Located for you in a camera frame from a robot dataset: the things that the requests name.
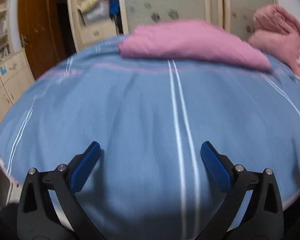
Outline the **pink and white hooded jacket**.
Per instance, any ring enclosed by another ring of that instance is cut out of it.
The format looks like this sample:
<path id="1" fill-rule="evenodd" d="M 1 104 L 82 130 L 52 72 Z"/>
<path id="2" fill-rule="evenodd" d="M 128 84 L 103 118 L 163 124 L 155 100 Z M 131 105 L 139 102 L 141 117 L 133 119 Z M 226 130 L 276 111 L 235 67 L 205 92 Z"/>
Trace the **pink and white hooded jacket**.
<path id="1" fill-rule="evenodd" d="M 271 71 L 266 56 L 238 36 L 204 20 L 139 25 L 118 45 L 129 59 L 182 59 Z"/>

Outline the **blue plaid bed blanket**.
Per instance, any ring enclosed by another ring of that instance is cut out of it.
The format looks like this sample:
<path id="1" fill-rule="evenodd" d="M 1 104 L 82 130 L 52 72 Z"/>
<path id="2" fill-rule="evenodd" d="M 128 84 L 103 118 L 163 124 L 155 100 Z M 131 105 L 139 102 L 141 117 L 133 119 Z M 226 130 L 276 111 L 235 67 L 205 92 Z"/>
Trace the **blue plaid bed blanket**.
<path id="1" fill-rule="evenodd" d="M 200 157 L 209 141 L 249 171 L 274 171 L 284 208 L 300 196 L 300 79 L 192 60 L 124 59 L 121 37 L 41 76 L 0 124 L 0 162 L 22 183 L 84 152 L 102 155 L 77 200 L 107 239 L 193 239 L 225 195 Z"/>

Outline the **translucent storage box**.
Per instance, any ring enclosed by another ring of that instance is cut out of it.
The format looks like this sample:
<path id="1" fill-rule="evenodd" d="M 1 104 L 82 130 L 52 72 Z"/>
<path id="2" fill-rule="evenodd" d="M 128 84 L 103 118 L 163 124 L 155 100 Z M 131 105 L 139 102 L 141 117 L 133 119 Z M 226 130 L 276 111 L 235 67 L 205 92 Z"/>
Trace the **translucent storage box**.
<path id="1" fill-rule="evenodd" d="M 85 25 L 90 25 L 95 22 L 106 20 L 110 18 L 110 4 L 109 1 L 101 1 L 96 4 L 90 11 L 82 14 Z"/>

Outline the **bookshelf cabinet with drawers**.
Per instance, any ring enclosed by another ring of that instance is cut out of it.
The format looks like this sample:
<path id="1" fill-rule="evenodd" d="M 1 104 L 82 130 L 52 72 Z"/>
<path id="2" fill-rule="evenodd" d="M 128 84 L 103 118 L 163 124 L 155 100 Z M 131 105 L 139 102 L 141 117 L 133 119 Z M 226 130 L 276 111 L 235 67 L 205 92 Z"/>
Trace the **bookshelf cabinet with drawers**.
<path id="1" fill-rule="evenodd" d="M 34 78 L 23 49 L 14 52 L 10 46 L 8 10 L 0 10 L 0 123 L 34 83 Z"/>

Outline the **wardrobe with glass sliding doors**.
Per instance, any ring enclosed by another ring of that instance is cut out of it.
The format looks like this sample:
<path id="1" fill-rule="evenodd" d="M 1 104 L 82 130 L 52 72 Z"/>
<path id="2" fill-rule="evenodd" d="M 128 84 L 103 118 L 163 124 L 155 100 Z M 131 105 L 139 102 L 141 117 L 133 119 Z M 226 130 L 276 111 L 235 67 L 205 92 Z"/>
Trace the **wardrobe with glass sliding doors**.
<path id="1" fill-rule="evenodd" d="M 278 0 L 119 0 L 122 33 L 140 24 L 201 18 L 247 40 L 254 12 Z"/>

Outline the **brown wooden door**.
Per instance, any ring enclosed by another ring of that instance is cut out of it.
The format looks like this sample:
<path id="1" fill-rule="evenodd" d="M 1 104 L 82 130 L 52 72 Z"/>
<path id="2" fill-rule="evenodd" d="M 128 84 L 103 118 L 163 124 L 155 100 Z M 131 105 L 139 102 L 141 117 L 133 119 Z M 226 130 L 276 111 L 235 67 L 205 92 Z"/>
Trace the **brown wooden door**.
<path id="1" fill-rule="evenodd" d="M 18 25 L 35 79 L 76 52 L 66 0 L 18 0 Z"/>

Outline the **blue garment in wardrobe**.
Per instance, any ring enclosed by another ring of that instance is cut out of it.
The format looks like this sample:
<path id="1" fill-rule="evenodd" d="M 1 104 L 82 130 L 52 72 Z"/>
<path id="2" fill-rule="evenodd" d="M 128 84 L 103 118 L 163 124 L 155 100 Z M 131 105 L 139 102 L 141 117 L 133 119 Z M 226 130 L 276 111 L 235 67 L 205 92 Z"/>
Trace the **blue garment in wardrobe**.
<path id="1" fill-rule="evenodd" d="M 119 0 L 109 0 L 109 16 L 114 17 L 120 13 Z"/>

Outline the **beige bag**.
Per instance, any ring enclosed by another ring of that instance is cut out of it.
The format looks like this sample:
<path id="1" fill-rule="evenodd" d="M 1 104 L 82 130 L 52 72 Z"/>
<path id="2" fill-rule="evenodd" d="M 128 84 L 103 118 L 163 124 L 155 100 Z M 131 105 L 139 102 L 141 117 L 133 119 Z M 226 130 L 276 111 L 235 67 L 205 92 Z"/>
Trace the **beige bag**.
<path id="1" fill-rule="evenodd" d="M 86 13 L 91 11 L 94 6 L 98 4 L 98 0 L 82 0 L 79 5 L 77 6 L 77 9 L 81 13 Z"/>

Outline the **rolled pink quilt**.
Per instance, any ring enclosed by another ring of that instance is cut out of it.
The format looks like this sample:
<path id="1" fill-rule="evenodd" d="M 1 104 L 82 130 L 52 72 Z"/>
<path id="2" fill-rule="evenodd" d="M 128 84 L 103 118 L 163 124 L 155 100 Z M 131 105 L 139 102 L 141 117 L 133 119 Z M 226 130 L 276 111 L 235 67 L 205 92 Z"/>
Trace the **rolled pink quilt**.
<path id="1" fill-rule="evenodd" d="M 283 7 L 270 4 L 255 11 L 248 42 L 290 67 L 300 78 L 300 22 Z"/>

